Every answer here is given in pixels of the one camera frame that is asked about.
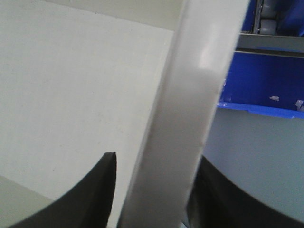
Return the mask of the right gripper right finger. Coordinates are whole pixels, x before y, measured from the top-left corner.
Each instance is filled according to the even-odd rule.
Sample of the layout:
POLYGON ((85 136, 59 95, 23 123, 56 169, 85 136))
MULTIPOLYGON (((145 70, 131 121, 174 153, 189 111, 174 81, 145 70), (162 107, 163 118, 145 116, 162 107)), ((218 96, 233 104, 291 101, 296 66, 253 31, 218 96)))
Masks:
POLYGON ((191 228, 302 228, 300 222, 253 198, 205 157, 186 207, 191 228))

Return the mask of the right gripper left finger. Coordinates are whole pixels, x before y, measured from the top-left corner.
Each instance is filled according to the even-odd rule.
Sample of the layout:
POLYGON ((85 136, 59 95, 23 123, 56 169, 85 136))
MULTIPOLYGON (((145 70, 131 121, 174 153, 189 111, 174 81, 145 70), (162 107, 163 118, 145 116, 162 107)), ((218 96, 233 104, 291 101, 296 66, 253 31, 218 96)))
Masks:
POLYGON ((12 227, 105 228, 114 200, 116 171, 115 152, 106 152, 62 197, 12 227))

